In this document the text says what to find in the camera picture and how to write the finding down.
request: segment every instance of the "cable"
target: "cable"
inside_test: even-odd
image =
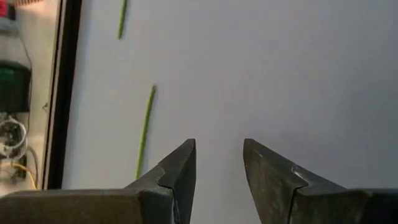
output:
[[[124,31],[124,23],[126,21],[127,0],[122,0],[122,9],[120,13],[118,39],[120,40]]]
[[[36,152],[28,145],[26,145],[26,147],[27,147],[27,151],[32,154],[33,160],[35,162],[35,171],[36,171],[35,184],[36,184],[36,186],[38,186],[39,185],[39,163],[38,163],[39,160],[38,160]]]
[[[142,170],[142,159],[143,159],[143,154],[144,154],[144,149],[145,149],[145,144],[147,141],[147,132],[148,132],[148,124],[149,124],[149,116],[150,112],[152,111],[152,103],[154,101],[156,93],[156,86],[152,86],[152,91],[149,96],[148,104],[147,104],[147,109],[145,112],[145,120],[144,120],[144,127],[142,129],[141,133],[141,141],[139,143],[139,152],[138,152],[138,160],[137,160],[137,170],[136,170],[136,179],[138,179],[141,176],[141,170]]]
[[[23,166],[21,164],[17,164],[17,163],[1,164],[1,167],[4,167],[5,165],[9,165],[11,167],[14,167],[17,169],[22,169],[22,170],[26,171],[29,175],[30,182],[32,183],[33,189],[37,190],[37,186],[35,184],[35,179],[33,178],[33,173],[32,173],[32,171],[30,171],[29,168],[27,168],[26,166]]]

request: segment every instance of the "cut wire piece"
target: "cut wire piece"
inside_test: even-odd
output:
[[[127,10],[127,0],[122,0],[122,9],[121,9],[121,13],[120,13],[119,32],[118,32],[119,40],[123,36],[124,23],[126,21],[126,10]]]

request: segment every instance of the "electronic device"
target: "electronic device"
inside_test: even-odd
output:
[[[6,0],[0,0],[0,32],[16,31],[16,10]]]
[[[29,112],[31,77],[20,63],[0,60],[0,113]]]

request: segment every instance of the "white wire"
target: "white wire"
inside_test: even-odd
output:
[[[24,124],[22,124],[21,122],[17,121],[16,119],[14,119],[12,117],[10,117],[9,119],[7,119],[5,121],[1,121],[0,127],[4,126],[7,123],[14,123],[14,124],[18,125],[22,130],[22,138],[18,144],[16,144],[15,146],[4,145],[5,151],[10,151],[10,153],[11,153],[13,150],[20,148],[22,146],[22,144],[24,144],[25,142],[27,144],[27,141],[26,141],[27,131],[26,131]],[[21,151],[21,153],[19,154],[19,158],[21,158],[25,153],[26,153],[26,147],[25,147],[24,151],[23,152]]]

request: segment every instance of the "metal tool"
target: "metal tool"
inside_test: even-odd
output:
[[[243,157],[263,224],[398,223],[398,190],[347,190],[253,139]]]
[[[189,139],[125,189],[7,195],[0,199],[0,222],[187,224],[195,182],[196,146]]]

